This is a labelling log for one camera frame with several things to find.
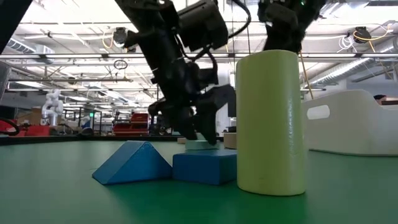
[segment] person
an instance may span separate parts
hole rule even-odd
[[[387,96],[386,95],[375,95],[375,96],[373,96],[373,98],[376,100],[376,102],[379,105],[382,105],[382,102],[387,100]]]

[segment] green table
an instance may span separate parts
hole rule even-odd
[[[270,197],[172,180],[91,178],[123,142],[0,147],[0,223],[397,223],[398,158],[308,153],[307,193]],[[168,162],[183,151],[153,142]]]

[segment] white furniture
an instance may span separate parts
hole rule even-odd
[[[304,140],[312,150],[398,156],[398,111],[378,105],[364,90],[302,103]]]

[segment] ceiling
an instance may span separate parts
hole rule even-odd
[[[196,0],[174,0],[173,2],[176,9],[180,10],[193,4]],[[369,50],[368,44],[353,44],[354,48],[347,49],[344,49],[341,45],[342,38],[348,32],[354,31],[357,26],[366,26],[371,31],[373,38],[384,36],[386,30],[389,30],[383,38],[374,41],[374,45],[387,40],[394,36],[395,32],[398,32],[396,31],[398,25],[395,23],[395,21],[398,21],[397,7],[365,7],[369,1],[355,1],[354,3],[348,1],[348,3],[336,4],[332,9],[330,9],[331,5],[328,5],[329,10],[323,11],[324,18],[313,22],[307,29],[307,36],[303,42],[303,53],[345,53],[352,52],[354,49],[358,52]],[[217,49],[215,52],[253,53],[262,50],[266,40],[266,30],[264,25],[258,22],[256,16],[257,4],[250,3],[247,5],[252,14],[252,23],[248,29],[233,41],[230,40],[227,46]],[[230,30],[240,28],[246,20],[244,11],[228,2],[220,3],[220,11]],[[111,44],[110,36],[116,27],[136,30],[114,0],[34,0],[13,38],[32,47],[37,44],[47,46],[55,54],[124,53],[123,49]],[[19,54],[19,52],[7,48],[3,54]],[[24,60],[9,62],[22,67],[25,63],[34,64]],[[135,103],[145,102],[141,103],[142,107],[156,100],[156,86],[149,81],[152,76],[151,70],[143,58],[128,60],[129,66],[125,70],[115,70],[113,60],[106,62],[82,59],[78,62],[86,63],[86,65],[78,67],[61,66],[73,62],[56,60],[53,64],[57,66],[41,64],[42,66],[26,66],[25,68],[34,75],[40,75],[41,78],[45,73],[47,75],[52,73],[50,78],[96,78],[98,81],[91,82],[91,84],[100,86],[99,88],[149,89],[150,94],[143,91],[119,92],[120,95]],[[236,63],[236,60],[234,61],[233,58],[219,62],[224,65],[223,68],[230,70],[231,79],[234,79],[234,62]],[[107,66],[98,65],[99,63],[105,63]],[[309,78],[313,78],[335,64],[332,62],[305,62],[305,68]],[[300,72],[302,72],[302,64],[299,65]],[[208,59],[203,59],[199,62],[199,66],[210,67],[211,63]],[[101,81],[101,79],[109,80],[116,78],[116,76],[129,82]],[[82,83],[76,85],[59,84],[64,88],[79,88],[82,85]],[[98,98],[92,93],[86,93],[86,95],[89,98],[97,99],[97,101],[104,101],[104,99]]]

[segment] blue triangular block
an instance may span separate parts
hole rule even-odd
[[[140,180],[170,178],[172,168],[156,151],[144,141],[125,142],[94,173],[101,184],[120,184]]]

